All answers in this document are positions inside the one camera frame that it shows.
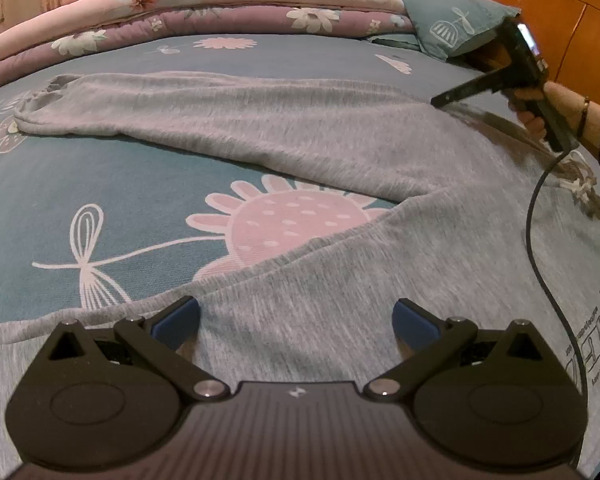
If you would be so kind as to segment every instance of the human hand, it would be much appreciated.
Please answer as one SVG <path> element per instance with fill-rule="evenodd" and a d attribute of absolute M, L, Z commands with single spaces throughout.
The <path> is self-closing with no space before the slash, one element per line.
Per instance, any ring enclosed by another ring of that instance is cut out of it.
<path fill-rule="evenodd" d="M 518 88 L 513 91 L 513 94 L 523 101 L 538 101 L 546 98 L 558 113 L 567 119 L 567 123 L 573 130 L 580 123 L 582 109 L 584 108 L 584 97 L 558 83 L 547 81 L 544 84 L 544 94 L 539 88 Z M 509 108 L 516 113 L 518 120 L 525 125 L 531 137 L 544 139 L 546 129 L 542 117 L 536 117 L 529 111 L 518 110 L 516 104 L 512 101 L 509 101 Z"/>

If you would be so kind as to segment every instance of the blue gripper pad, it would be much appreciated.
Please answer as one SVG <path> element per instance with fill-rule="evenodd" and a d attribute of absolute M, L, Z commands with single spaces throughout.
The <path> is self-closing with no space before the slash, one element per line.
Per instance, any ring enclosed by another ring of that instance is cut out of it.
<path fill-rule="evenodd" d="M 176 351 L 199 327 L 200 305 L 195 298 L 191 298 L 156 323 L 151 328 L 150 335 Z"/>
<path fill-rule="evenodd" d="M 403 300 L 394 305 L 391 323 L 395 334 L 415 352 L 419 352 L 442 336 L 437 325 L 422 317 L 407 303 L 403 303 Z"/>

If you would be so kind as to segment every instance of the blue pillow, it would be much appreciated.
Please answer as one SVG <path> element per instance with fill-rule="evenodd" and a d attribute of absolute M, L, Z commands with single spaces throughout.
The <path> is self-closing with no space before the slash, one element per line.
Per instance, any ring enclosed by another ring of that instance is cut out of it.
<path fill-rule="evenodd" d="M 496 37 L 506 16 L 520 9 L 492 0 L 402 0 L 420 48 L 437 59 L 466 54 Z"/>
<path fill-rule="evenodd" d="M 406 48 L 408 50 L 420 50 L 420 43 L 415 34 L 405 32 L 388 32 L 386 34 L 378 34 L 377 36 L 369 36 L 365 41 L 377 43 L 384 46 L 394 46 L 395 48 Z"/>

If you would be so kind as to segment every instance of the black cable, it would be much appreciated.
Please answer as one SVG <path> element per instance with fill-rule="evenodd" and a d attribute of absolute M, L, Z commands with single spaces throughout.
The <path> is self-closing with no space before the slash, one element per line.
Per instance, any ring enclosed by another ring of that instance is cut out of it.
<path fill-rule="evenodd" d="M 558 305 L 557 301 L 555 301 L 555 298 L 551 294 L 549 287 L 544 282 L 544 279 L 542 278 L 542 275 L 540 274 L 540 271 L 538 270 L 538 266 L 536 265 L 536 259 L 534 258 L 533 249 L 531 248 L 531 218 L 534 214 L 534 206 L 536 205 L 536 199 L 538 198 L 538 193 L 540 193 L 540 188 L 542 187 L 542 184 L 544 184 L 544 181 L 549 176 L 549 174 L 556 168 L 556 166 L 558 166 L 558 164 L 560 164 L 562 162 L 562 160 L 564 158 L 567 157 L 567 155 L 569 155 L 569 153 L 571 153 L 571 152 L 565 151 L 565 152 L 561 153 L 559 156 L 557 156 L 555 158 L 555 160 L 549 165 L 549 167 L 546 170 L 544 170 L 542 177 L 540 177 L 540 180 L 538 180 L 538 183 L 536 184 L 536 188 L 534 189 L 534 192 L 531 195 L 531 202 L 529 203 L 529 209 L 526 212 L 526 228 L 525 228 L 526 254 L 528 254 L 528 256 L 529 256 L 529 261 L 531 262 L 531 266 L 533 267 L 534 273 L 536 274 L 538 283 L 540 283 L 542 290 L 544 290 L 544 293 L 546 294 L 547 298 L 549 298 L 549 302 L 551 303 L 551 306 L 554 308 L 556 316 L 558 316 L 558 318 L 560 319 L 560 322 L 562 323 L 562 326 L 564 327 L 564 330 L 567 333 L 567 336 L 569 337 L 571 347 L 573 348 L 573 351 L 575 352 L 575 355 L 576 355 L 576 361 L 578 362 L 578 371 L 580 372 L 580 384 L 581 384 L 580 394 L 582 395 L 582 398 L 583 398 L 585 404 L 588 404 L 589 403 L 589 389 L 587 387 L 587 369 L 585 368 L 585 365 L 584 365 L 584 359 L 582 358 L 582 352 L 580 351 L 580 345 L 578 345 L 578 340 L 576 339 L 576 336 L 573 333 L 573 330 L 571 329 L 569 322 L 567 321 L 566 317 L 564 316 L 564 313 L 560 309 L 560 306 Z M 571 462 L 571 465 L 573 465 L 574 468 L 577 467 L 577 465 L 578 465 L 578 461 L 580 460 L 581 452 L 582 452 L 582 441 L 580 441 L 580 443 L 578 444 L 578 451 L 575 454 L 573 461 Z"/>

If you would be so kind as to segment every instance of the daisy print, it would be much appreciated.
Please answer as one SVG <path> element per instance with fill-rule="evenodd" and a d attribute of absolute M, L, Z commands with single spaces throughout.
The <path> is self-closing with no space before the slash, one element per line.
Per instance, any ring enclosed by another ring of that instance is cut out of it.
<path fill-rule="evenodd" d="M 71 54 L 72 56 L 82 56 L 85 51 L 97 52 L 98 43 L 106 40 L 106 30 L 88 30 L 80 34 L 65 36 L 55 40 L 51 44 L 52 49 L 57 49 L 61 56 Z"/>
<path fill-rule="evenodd" d="M 157 18 L 152 19 L 149 22 L 149 25 L 151 25 L 151 29 L 154 32 L 158 32 L 161 28 L 164 27 L 164 23 L 162 22 L 162 20 L 158 20 Z"/>
<path fill-rule="evenodd" d="M 371 20 L 371 23 L 369 23 L 369 29 L 366 32 L 367 35 L 372 36 L 373 34 L 377 34 L 380 31 L 381 23 L 382 22 L 380 20 Z"/>
<path fill-rule="evenodd" d="M 309 34 L 315 34 L 324 29 L 333 32 L 331 22 L 340 20 L 340 13 L 331 9 L 298 9 L 290 10 L 286 16 L 293 18 L 291 28 L 305 28 Z"/>
<path fill-rule="evenodd" d="M 385 208 L 366 208 L 375 198 L 323 188 L 272 174 L 262 177 L 265 192 L 249 182 L 231 184 L 234 195 L 211 193 L 206 203 L 218 213 L 192 214 L 187 224 L 224 235 L 227 256 L 200 269 L 194 278 L 257 264 L 303 245 L 377 218 Z"/>
<path fill-rule="evenodd" d="M 202 48 L 228 48 L 235 50 L 236 48 L 253 48 L 258 43 L 246 38 L 206 38 L 206 40 L 196 41 L 193 46 Z"/>

